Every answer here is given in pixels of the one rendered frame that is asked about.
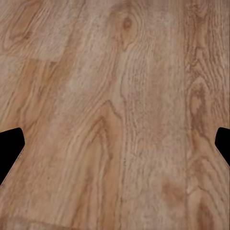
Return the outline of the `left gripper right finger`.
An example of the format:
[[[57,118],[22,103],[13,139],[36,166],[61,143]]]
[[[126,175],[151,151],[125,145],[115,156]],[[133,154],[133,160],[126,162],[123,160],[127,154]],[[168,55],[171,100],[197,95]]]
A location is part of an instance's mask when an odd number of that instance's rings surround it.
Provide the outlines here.
[[[215,145],[223,158],[230,166],[230,129],[219,127],[216,134]]]

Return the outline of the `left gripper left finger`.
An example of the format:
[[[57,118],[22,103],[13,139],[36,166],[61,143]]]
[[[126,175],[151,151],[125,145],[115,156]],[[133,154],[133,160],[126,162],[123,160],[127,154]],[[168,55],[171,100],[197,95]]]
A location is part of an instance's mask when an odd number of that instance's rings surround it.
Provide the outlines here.
[[[24,135],[20,127],[0,133],[0,184],[24,146]]]

